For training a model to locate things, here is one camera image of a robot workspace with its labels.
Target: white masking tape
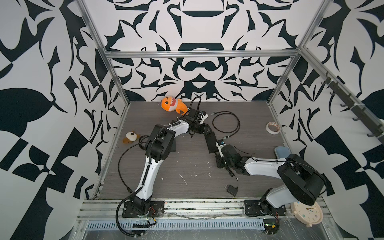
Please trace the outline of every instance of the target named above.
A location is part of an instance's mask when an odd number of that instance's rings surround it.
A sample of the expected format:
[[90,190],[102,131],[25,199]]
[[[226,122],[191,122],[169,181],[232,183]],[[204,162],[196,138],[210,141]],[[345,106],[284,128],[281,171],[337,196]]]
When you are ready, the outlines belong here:
[[[277,128],[277,131],[272,131],[269,126],[275,126]],[[267,125],[265,126],[265,129],[267,130],[267,132],[269,132],[270,134],[278,134],[280,132],[280,126],[275,123],[275,122],[269,122],[267,123]]]

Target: wood grain surface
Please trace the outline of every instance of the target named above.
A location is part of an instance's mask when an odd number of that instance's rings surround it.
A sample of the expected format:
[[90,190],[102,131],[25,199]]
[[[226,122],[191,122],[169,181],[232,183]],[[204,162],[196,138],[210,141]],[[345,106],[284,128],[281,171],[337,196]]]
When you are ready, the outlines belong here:
[[[226,144],[236,146],[242,151],[255,153],[259,158],[275,158],[274,148],[282,146],[280,134],[272,135],[265,130],[268,122],[273,121],[272,114],[263,101],[256,102],[202,102],[200,110],[208,114],[218,111],[231,111],[241,122],[240,130],[233,137],[226,139]],[[118,144],[112,157],[100,199],[123,199],[127,190],[118,175],[118,160],[121,154],[132,144],[123,144],[125,134],[135,131],[139,135],[149,135],[156,124],[168,124],[180,116],[175,111],[167,112],[158,103],[131,102]],[[208,123],[215,131],[217,139],[227,134],[216,131],[212,126],[214,116],[209,115]],[[231,115],[219,116],[215,126],[222,131],[236,128],[236,119]],[[226,192],[225,185],[237,186],[236,179],[225,169],[216,167],[215,155],[209,154],[205,138],[201,134],[183,134],[176,139],[176,152],[169,154],[162,163],[153,187],[154,199],[177,198],[233,198]],[[145,164],[144,150],[136,146],[121,159],[120,170],[126,184],[136,189]],[[283,184],[280,179],[262,175],[245,176],[235,173],[239,180],[236,197],[261,197],[271,187]]]

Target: orange plush toy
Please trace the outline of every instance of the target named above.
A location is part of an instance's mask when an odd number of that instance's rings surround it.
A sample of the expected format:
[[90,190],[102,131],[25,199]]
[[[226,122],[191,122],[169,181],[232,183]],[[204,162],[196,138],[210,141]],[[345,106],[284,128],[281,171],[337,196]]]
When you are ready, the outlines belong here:
[[188,111],[187,106],[181,101],[181,99],[176,99],[170,96],[166,96],[161,101],[161,107],[168,112],[172,112],[174,110],[176,110],[177,113],[183,112],[182,115]]

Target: alarm clock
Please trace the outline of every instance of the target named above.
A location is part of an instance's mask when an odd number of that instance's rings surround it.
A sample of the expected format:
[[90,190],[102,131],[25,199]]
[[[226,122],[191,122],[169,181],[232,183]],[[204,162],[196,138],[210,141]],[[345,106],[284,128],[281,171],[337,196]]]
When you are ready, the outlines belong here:
[[323,220],[323,211],[317,202],[312,206],[301,202],[293,202],[291,203],[291,209],[295,217],[307,227],[319,224]]

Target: stuffed animal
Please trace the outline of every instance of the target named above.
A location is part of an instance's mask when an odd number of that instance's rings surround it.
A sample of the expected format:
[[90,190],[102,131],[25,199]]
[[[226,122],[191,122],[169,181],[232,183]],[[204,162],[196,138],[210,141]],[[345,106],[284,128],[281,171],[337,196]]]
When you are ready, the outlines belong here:
[[166,96],[161,101],[161,107],[168,112],[172,112],[174,110],[176,110],[177,113],[183,112],[182,115],[188,111],[187,106],[181,101],[181,99],[176,99],[171,96]]
[[140,135],[138,135],[134,131],[132,131],[132,132],[129,132],[125,135],[125,138],[122,140],[122,142],[125,144],[132,143],[132,142],[136,141],[139,137],[140,137]]

